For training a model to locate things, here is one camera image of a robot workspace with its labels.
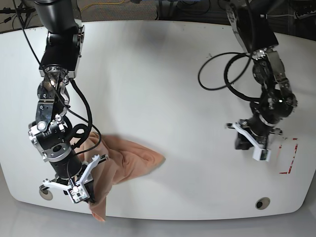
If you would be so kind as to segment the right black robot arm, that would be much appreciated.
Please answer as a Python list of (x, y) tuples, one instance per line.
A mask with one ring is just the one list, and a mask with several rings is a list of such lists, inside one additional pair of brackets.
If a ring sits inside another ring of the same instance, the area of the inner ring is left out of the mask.
[[(106, 160), (106, 155), (93, 155), (91, 161), (79, 159), (80, 147), (94, 129), (88, 101), (75, 82), (84, 41), (84, 26), (75, 0), (36, 0), (36, 12), (47, 29), (46, 47), (38, 61), (43, 80), (38, 86), (35, 121), (29, 125), (29, 138), (45, 162), (55, 171), (53, 180), (46, 179), (40, 193), (47, 195), (56, 188), (73, 203), (95, 202), (92, 170)], [(85, 105), (87, 118), (72, 126), (67, 118), (70, 84)]]

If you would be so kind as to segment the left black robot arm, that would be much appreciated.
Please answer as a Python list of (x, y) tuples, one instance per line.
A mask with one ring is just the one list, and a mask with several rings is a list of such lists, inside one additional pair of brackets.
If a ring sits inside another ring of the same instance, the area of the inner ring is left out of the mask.
[[(231, 0), (226, 13), (233, 33), (243, 48), (234, 53), (224, 69), (224, 86), (238, 98), (250, 103), (252, 117), (241, 119), (236, 125), (235, 149), (248, 150), (259, 146), (268, 153), (269, 135), (277, 132), (276, 125), (288, 117), (297, 106), (290, 82), (285, 75), (284, 64), (274, 50), (277, 38), (270, 28), (267, 13), (278, 3), (275, 0)], [(248, 57), (253, 62), (254, 79), (261, 86), (260, 97), (250, 97), (233, 88), (236, 80), (229, 81), (228, 70), (238, 59)]]

